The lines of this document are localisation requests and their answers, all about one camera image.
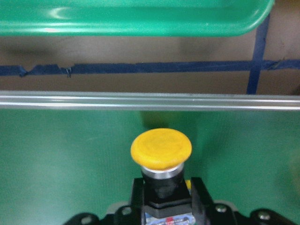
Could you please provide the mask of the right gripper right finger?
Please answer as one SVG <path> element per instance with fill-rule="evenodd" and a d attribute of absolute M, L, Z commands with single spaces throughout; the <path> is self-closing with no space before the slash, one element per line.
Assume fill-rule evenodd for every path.
<path fill-rule="evenodd" d="M 197 225 L 215 225 L 214 202 L 199 177 L 191 178 L 192 214 Z"/>

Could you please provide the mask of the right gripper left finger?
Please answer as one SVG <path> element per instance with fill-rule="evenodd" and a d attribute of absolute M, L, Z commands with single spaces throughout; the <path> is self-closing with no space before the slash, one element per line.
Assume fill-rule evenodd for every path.
<path fill-rule="evenodd" d="M 144 180 L 135 178 L 132 185 L 132 193 L 129 203 L 129 221 L 131 225 L 145 225 L 146 217 L 144 210 Z"/>

